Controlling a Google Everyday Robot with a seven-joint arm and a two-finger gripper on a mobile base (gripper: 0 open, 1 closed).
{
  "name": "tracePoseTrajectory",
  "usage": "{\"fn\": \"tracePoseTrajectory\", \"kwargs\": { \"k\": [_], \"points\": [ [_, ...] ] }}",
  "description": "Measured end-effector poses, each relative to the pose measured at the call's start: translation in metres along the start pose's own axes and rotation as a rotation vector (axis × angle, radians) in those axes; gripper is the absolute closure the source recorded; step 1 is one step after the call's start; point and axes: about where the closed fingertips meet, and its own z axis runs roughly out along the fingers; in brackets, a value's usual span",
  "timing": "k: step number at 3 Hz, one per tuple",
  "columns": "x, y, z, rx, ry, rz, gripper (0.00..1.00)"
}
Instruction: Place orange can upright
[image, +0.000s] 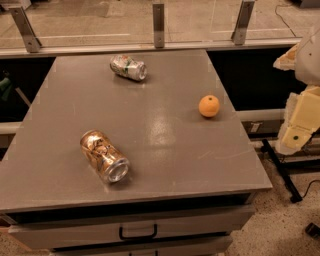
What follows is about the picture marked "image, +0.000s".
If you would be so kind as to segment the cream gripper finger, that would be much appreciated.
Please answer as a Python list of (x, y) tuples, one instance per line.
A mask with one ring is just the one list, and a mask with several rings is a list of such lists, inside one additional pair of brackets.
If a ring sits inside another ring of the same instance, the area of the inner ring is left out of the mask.
[(294, 70), (298, 46), (299, 44), (292, 46), (286, 53), (278, 57), (273, 67), (283, 71)]
[(320, 128), (320, 87), (309, 85), (300, 94), (291, 93), (286, 102), (284, 122), (275, 149), (292, 155), (302, 149)]

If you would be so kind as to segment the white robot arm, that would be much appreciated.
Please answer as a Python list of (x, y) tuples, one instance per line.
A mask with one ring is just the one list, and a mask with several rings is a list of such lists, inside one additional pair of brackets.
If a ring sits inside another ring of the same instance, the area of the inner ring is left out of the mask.
[(275, 60), (273, 67), (293, 70), (295, 78), (306, 84), (301, 93), (289, 94), (275, 144), (280, 154), (292, 155), (320, 128), (320, 24), (313, 25), (299, 43)]

